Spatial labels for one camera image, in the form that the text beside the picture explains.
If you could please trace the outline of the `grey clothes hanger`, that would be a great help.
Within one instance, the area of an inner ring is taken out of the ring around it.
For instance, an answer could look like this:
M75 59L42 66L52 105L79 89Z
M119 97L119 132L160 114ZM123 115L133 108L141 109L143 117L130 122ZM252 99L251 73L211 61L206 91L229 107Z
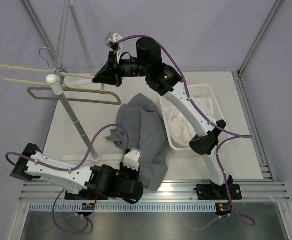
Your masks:
M60 77L66 78L63 81L62 89L66 95L66 99L69 102L79 102L79 103L93 103L93 104L105 104L120 106L122 104L121 98L114 92L105 90L105 85L100 83L100 88L84 87L93 84L93 79L95 75L88 75L86 73L66 73L61 67L56 67L53 70L48 70L49 75L54 75L57 70L60 70ZM74 97L88 97L88 94L97 94L102 96L113 96L116 101L107 101L103 99L92 99L89 98L74 98Z

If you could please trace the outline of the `white plastic basket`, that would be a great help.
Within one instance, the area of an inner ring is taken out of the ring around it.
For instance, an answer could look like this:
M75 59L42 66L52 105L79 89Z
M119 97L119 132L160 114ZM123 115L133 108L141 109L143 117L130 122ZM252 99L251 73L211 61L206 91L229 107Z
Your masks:
M163 120L166 128L169 146L172 153L178 157L194 155L210 155L215 146L229 135L210 125L214 123L220 128L228 129L224 114L213 89L207 84L188 87L186 92L183 83L173 87L160 98ZM196 135L189 142L189 147L176 144L168 130L165 108L175 106L193 126Z

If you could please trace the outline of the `white shirt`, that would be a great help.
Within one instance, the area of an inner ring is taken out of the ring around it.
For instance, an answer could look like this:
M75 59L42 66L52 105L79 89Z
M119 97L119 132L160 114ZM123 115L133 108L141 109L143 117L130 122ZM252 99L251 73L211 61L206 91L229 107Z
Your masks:
M194 127L175 106L164 110L171 139L177 145L189 147L189 142L196 135Z

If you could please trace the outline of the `beige clothes hanger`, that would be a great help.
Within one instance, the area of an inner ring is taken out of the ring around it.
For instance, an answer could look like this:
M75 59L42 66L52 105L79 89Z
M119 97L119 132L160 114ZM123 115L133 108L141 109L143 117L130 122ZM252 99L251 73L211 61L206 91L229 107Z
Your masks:
M11 66L6 64L0 64L0 79L6 82L12 82L12 83L18 83L18 84L25 84L25 85L32 85L32 86L41 86L41 87L48 87L48 83L39 82L39 81L31 81L31 80L25 80L25 79L16 79L12 77L6 77L4 76L3 71L11 71L11 72L24 72L24 73L34 73L34 74L42 74L45 76L48 76L50 74L55 74L57 71L57 68L51 69L49 62L42 56L42 51L48 50L50 51L53 56L55 57L57 55L56 52L54 52L49 47L42 47L38 54L42 60L44 60L47 63L48 69L40 69L40 68L30 68L30 67L21 67L21 66ZM60 70L60 78L63 78L62 85L66 88L79 88L82 86L90 85L95 77L95 73L92 72L92 74L86 74L86 73L69 73L66 72L64 67L59 68Z

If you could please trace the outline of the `grey-green shirt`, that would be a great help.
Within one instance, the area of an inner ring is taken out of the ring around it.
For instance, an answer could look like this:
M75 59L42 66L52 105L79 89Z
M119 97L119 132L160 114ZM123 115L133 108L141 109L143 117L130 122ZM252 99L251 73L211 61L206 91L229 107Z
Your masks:
M141 150L139 180L150 191L157 191L167 172L167 135L157 106L139 93L123 104L116 124L128 133L128 148Z

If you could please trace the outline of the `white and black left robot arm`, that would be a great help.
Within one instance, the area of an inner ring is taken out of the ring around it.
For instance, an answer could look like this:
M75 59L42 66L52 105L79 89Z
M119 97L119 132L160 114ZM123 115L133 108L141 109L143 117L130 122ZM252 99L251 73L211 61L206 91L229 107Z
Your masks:
M12 178L33 182L40 180L59 186L65 191L66 200L122 199L136 204L144 194L144 185L139 180L140 150L125 149L119 168L103 164L73 165L50 158L37 145L29 143L23 153L8 152L5 157L17 156Z

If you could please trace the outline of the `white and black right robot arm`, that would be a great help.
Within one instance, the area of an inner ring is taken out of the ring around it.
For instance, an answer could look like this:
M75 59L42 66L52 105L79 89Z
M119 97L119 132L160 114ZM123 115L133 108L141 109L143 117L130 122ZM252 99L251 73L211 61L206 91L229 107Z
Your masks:
M219 136L225 131L226 122L216 120L193 98L182 74L163 62L163 47L151 37L139 36L136 56L123 59L123 39L109 39L111 49L103 68L93 78L94 83L120 87L124 78L145 77L147 85L173 104L195 130L190 148L204 159L210 173L209 185L197 185L197 192L219 199L230 193L233 178L219 164L217 147Z

